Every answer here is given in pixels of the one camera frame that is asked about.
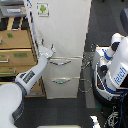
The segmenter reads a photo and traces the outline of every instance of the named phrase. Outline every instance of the white panel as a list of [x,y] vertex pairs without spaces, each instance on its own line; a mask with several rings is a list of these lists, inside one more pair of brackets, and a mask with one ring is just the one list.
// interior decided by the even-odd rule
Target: white panel
[[51,59],[46,67],[43,78],[79,77],[82,58],[78,59]]
[[[38,2],[48,4],[48,17],[38,15]],[[48,48],[55,45],[57,53],[54,57],[82,56],[90,7],[91,0],[32,0],[37,39],[43,38]]]
[[44,79],[43,82],[47,99],[77,97],[79,79],[70,79],[70,81],[64,84],[52,82],[51,79]]

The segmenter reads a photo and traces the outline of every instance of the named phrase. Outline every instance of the drawer handle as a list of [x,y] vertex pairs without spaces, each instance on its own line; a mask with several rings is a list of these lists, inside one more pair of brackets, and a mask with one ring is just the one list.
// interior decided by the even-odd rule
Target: drawer handle
[[71,60],[66,61],[66,62],[64,62],[64,63],[56,63],[56,62],[50,61],[50,63],[55,64],[55,65],[58,65],[58,66],[65,65],[65,64],[68,64],[68,63],[70,63],[70,62],[71,62]]
[[0,75],[13,75],[15,73],[16,71],[14,70],[14,72],[0,72]]
[[0,63],[8,63],[9,59],[5,60],[5,61],[0,61]]
[[69,82],[70,79],[58,79],[58,80],[52,80],[52,82],[55,82],[57,84],[65,84],[67,82]]

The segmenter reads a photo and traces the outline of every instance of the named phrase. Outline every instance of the label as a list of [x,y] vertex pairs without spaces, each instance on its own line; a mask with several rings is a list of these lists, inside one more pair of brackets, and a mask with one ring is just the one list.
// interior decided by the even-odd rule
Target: label
[[12,33],[7,33],[8,38],[13,38]]
[[6,55],[0,55],[0,57],[6,57]]
[[127,75],[127,70],[123,66],[119,67],[118,72],[114,77],[114,81],[118,86],[122,84],[126,75]]
[[15,58],[25,58],[28,57],[27,53],[13,53]]
[[9,69],[13,69],[12,67],[9,67]]

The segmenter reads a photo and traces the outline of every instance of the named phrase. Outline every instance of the cabinet drawer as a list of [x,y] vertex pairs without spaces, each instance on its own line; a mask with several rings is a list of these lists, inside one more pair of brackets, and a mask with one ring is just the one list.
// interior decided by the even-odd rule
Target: cabinet drawer
[[27,30],[0,31],[0,49],[31,48]]
[[51,59],[43,78],[78,77],[80,76],[82,58]]
[[44,79],[47,99],[76,98],[78,92],[78,78]]
[[0,50],[0,66],[35,65],[31,49]]
[[33,67],[31,66],[16,66],[16,67],[0,67],[0,76],[16,76],[18,73],[26,72]]

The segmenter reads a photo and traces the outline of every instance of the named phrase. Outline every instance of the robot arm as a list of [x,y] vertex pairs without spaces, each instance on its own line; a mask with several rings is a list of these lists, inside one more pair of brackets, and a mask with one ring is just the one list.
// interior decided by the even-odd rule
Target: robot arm
[[24,97],[30,93],[35,83],[41,78],[48,59],[54,52],[53,46],[49,50],[39,43],[38,64],[29,71],[18,74],[14,83],[0,86],[0,128],[16,128],[14,122],[23,112]]

